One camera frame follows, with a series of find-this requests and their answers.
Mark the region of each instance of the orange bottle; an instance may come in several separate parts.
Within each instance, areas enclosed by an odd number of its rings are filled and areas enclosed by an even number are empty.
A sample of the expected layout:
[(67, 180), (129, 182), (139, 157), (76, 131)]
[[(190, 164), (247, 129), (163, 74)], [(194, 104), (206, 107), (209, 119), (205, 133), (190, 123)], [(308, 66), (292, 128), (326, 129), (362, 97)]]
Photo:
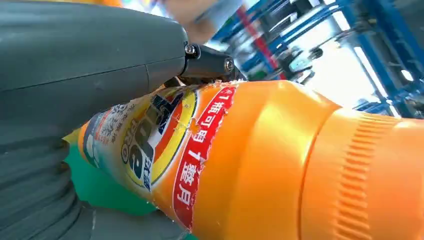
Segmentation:
[(97, 4), (109, 7), (122, 7), (121, 0), (42, 0), (46, 2), (65, 2), (65, 3), (79, 3), (79, 4)]
[(158, 90), (94, 116), (79, 148), (200, 240), (419, 240), (423, 139), (262, 81)]

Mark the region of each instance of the bolt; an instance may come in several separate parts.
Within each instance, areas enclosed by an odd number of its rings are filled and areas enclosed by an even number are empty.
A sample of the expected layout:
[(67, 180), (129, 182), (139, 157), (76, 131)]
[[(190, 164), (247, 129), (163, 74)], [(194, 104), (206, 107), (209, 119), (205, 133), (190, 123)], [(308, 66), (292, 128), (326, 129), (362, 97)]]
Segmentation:
[(196, 54), (196, 48), (191, 44), (185, 45), (184, 49), (185, 49), (185, 53), (188, 54), (188, 55)]
[(224, 61), (224, 70), (229, 73), (234, 69), (234, 62), (232, 58), (227, 58)]

